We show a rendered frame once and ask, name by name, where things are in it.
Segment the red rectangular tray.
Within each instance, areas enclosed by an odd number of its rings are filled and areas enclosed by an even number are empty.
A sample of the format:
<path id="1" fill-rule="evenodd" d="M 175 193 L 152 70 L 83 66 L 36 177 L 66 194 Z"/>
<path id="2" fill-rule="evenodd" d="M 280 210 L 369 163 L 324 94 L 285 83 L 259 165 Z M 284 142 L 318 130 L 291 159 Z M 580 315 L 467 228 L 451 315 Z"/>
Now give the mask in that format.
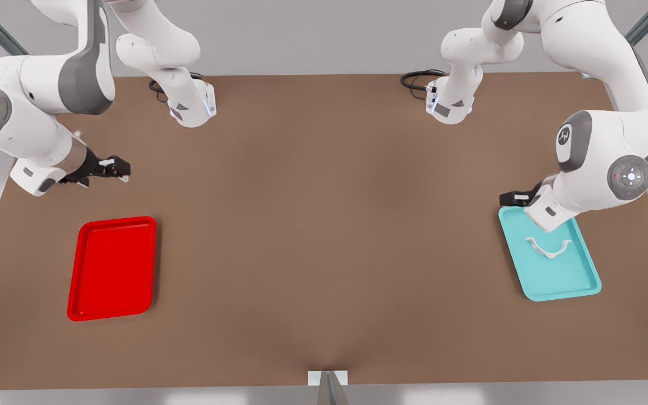
<path id="1" fill-rule="evenodd" d="M 67 305 L 69 320 L 103 320 L 149 309 L 156 231 L 156 221 L 150 216 L 99 220 L 80 228 Z"/>

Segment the turquoise rectangular tray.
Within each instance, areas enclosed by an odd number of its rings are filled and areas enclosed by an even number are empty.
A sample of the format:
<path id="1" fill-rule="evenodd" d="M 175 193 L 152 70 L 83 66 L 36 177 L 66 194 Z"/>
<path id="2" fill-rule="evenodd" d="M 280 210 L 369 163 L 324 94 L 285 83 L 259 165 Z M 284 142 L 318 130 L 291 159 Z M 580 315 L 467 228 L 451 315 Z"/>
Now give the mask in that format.
<path id="1" fill-rule="evenodd" d="M 601 279 L 575 218 L 544 232 L 522 207 L 502 207 L 498 217 L 527 298 L 547 302 L 601 292 Z"/>

